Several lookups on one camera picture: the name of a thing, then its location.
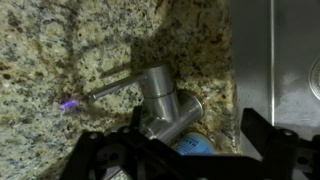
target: purple light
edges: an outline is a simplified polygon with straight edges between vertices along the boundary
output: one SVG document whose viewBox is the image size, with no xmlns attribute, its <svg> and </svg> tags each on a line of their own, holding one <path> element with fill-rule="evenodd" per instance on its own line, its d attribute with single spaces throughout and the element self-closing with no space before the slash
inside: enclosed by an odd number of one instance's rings
<svg viewBox="0 0 320 180">
<path fill-rule="evenodd" d="M 69 107 L 69 106 L 74 105 L 75 103 L 76 103 L 76 101 L 72 99 L 72 100 L 69 100 L 69 101 L 61 104 L 61 105 L 60 105 L 60 108 L 61 108 L 61 109 L 65 109 L 65 108 L 67 108 L 67 107 Z"/>
</svg>

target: faucet handle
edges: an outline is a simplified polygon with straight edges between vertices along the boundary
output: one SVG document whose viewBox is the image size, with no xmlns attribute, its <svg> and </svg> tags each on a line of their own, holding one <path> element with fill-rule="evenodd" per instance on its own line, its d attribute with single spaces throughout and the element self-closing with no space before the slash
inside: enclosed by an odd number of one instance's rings
<svg viewBox="0 0 320 180">
<path fill-rule="evenodd" d="M 121 88 L 124 88 L 130 84 L 133 84 L 133 83 L 138 82 L 138 81 L 145 79 L 145 78 L 146 78 L 145 74 L 136 73 L 136 74 L 133 74 L 129 77 L 126 77 L 124 79 L 116 81 L 114 83 L 111 83 L 111 84 L 105 85 L 101 88 L 93 90 L 88 94 L 88 97 L 90 100 L 97 100 L 98 98 L 100 98 L 102 96 L 105 96 L 109 93 L 117 91 Z"/>
<path fill-rule="evenodd" d="M 91 100 L 96 100 L 135 82 L 139 82 L 143 96 L 149 99 L 168 95 L 175 90 L 169 65 L 156 62 L 145 66 L 132 76 L 93 90 L 88 96 Z"/>
</svg>

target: faucet lever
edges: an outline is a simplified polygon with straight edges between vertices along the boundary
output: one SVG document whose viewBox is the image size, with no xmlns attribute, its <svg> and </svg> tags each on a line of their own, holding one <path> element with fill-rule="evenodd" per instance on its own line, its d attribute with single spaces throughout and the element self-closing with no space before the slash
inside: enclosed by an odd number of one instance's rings
<svg viewBox="0 0 320 180">
<path fill-rule="evenodd" d="M 121 79 L 119 81 L 116 81 L 111 84 L 105 85 L 101 88 L 98 88 L 98 89 L 90 92 L 88 96 L 91 100 L 97 100 L 98 98 L 103 97 L 106 94 L 117 91 L 121 88 L 124 88 L 130 84 L 133 84 L 133 83 L 138 82 L 140 80 L 143 80 L 145 78 L 146 78 L 146 76 L 144 73 L 136 73 L 136 74 L 133 74 L 129 77 Z"/>
</svg>

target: stainless steel faucet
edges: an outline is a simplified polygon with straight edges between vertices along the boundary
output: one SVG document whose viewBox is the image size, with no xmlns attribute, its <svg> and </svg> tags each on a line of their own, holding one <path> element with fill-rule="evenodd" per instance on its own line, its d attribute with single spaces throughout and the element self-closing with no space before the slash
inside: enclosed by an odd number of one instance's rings
<svg viewBox="0 0 320 180">
<path fill-rule="evenodd" d="M 96 100 L 138 82 L 144 96 L 145 109 L 141 132 L 150 139 L 170 143 L 182 130 L 203 116 L 203 106 L 195 94 L 177 93 L 170 66 L 165 62 L 149 64 L 130 77 L 111 83 L 89 93 Z"/>
</svg>

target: speckled granite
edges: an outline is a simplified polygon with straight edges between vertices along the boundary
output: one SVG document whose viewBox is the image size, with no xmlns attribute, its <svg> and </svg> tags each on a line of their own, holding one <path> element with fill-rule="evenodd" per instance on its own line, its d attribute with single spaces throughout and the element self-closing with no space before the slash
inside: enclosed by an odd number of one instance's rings
<svg viewBox="0 0 320 180">
<path fill-rule="evenodd" d="M 128 121 L 142 96 L 133 85 L 95 104 L 59 104 L 160 60 L 203 98 L 205 117 L 187 131 L 237 152 L 228 3 L 2 0 L 0 179 L 57 178 L 82 130 Z"/>
</svg>

